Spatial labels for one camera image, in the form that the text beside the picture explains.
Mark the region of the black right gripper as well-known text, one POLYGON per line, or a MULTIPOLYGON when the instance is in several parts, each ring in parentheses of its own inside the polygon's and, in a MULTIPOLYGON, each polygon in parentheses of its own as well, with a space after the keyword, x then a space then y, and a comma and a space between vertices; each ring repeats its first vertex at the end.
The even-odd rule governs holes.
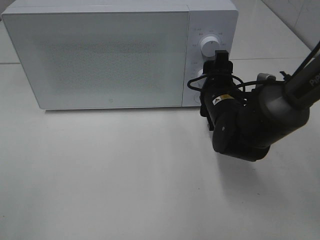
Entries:
POLYGON ((212 131, 213 149, 223 155, 255 162, 263 159, 269 147, 249 145, 241 137, 236 118, 245 106, 242 91, 234 88, 233 63, 227 50, 216 50, 215 60, 203 65, 207 78, 200 94, 200 115, 207 118, 212 131))

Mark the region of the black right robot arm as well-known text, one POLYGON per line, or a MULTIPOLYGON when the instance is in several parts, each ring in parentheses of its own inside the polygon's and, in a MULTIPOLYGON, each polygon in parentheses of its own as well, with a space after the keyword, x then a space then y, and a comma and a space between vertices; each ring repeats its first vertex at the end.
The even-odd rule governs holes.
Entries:
POLYGON ((254 162, 308 122, 320 98, 320 60, 282 82, 261 74, 250 92, 236 87, 232 71, 232 62, 223 57, 204 63, 200 114, 208 120, 216 152, 254 162))

